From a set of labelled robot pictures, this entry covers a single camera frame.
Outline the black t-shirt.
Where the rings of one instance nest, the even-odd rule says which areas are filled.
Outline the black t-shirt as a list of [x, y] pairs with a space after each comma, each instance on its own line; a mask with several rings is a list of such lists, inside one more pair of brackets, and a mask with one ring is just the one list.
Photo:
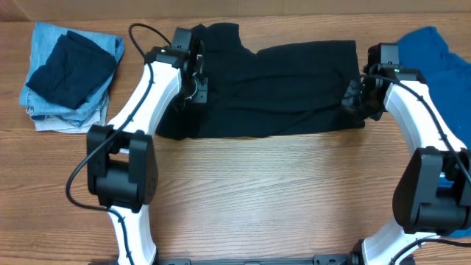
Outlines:
[[208, 78], [204, 104], [169, 107], [159, 136], [185, 138], [268, 137], [362, 128], [341, 106], [359, 81], [356, 43], [326, 40], [246, 49], [237, 24], [192, 29], [205, 47]]

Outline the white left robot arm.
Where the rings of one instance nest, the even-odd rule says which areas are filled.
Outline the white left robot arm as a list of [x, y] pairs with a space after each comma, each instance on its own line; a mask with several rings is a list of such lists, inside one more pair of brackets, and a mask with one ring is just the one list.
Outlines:
[[167, 46], [144, 59], [142, 78], [125, 106], [87, 134], [88, 189], [113, 223], [117, 264], [158, 263], [149, 220], [158, 183], [153, 138], [167, 108], [182, 110], [206, 83], [202, 42], [189, 29], [176, 29]]

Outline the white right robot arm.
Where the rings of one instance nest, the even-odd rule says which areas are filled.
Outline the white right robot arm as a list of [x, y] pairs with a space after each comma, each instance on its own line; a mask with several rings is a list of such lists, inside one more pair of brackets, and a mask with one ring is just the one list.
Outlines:
[[368, 50], [361, 82], [351, 82], [342, 107], [358, 121], [388, 112], [411, 159], [394, 190], [393, 217], [344, 255], [317, 255], [317, 264], [414, 264], [426, 243], [470, 247], [448, 237], [470, 228], [470, 150], [434, 106], [422, 73], [400, 64], [393, 43]]

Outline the blue t-shirt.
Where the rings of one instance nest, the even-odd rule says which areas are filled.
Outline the blue t-shirt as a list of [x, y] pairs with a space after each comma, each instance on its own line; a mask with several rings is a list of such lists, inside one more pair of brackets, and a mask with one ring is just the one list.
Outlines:
[[401, 65], [422, 73], [446, 125], [470, 148], [470, 63], [449, 50], [434, 26], [404, 35], [397, 45]]

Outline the folded dark navy garment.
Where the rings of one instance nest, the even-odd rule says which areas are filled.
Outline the folded dark navy garment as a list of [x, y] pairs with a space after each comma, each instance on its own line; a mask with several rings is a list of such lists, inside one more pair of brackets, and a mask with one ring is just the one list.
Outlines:
[[26, 86], [46, 101], [78, 108], [95, 88], [116, 70], [114, 56], [92, 40], [67, 31], [61, 35], [46, 63], [30, 77]]

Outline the folded light blue jeans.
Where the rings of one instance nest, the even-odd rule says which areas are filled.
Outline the folded light blue jeans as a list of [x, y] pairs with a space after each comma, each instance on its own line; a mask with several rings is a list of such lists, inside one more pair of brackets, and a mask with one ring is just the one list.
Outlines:
[[[29, 58], [29, 72], [26, 81], [33, 73], [46, 63], [46, 59], [61, 35], [69, 29], [37, 22], [32, 33], [31, 55]], [[124, 54], [124, 39], [118, 35], [109, 35], [98, 32], [86, 32], [75, 29], [75, 33], [93, 41], [106, 52], [114, 56], [119, 62]], [[103, 125], [106, 121], [107, 108], [110, 103], [108, 88], [113, 77], [91, 91], [83, 104], [77, 109], [70, 109], [47, 102], [42, 96], [31, 88], [24, 86], [19, 95], [19, 105], [26, 109], [26, 113], [35, 123], [36, 130], [56, 130], [63, 133], [85, 133], [92, 124]]]

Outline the cardboard back panel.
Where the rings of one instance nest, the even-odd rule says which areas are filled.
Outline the cardboard back panel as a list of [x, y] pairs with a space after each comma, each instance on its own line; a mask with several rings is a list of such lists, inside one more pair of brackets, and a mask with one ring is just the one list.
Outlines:
[[1, 0], [2, 21], [469, 11], [470, 0]]

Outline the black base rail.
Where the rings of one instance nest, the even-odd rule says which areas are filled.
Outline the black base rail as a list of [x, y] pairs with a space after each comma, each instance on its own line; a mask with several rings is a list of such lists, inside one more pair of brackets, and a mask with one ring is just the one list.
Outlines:
[[155, 262], [158, 265], [348, 265], [355, 264], [347, 254], [315, 255], [312, 258], [269, 258], [260, 260], [209, 260], [191, 261], [190, 259], [163, 259]]

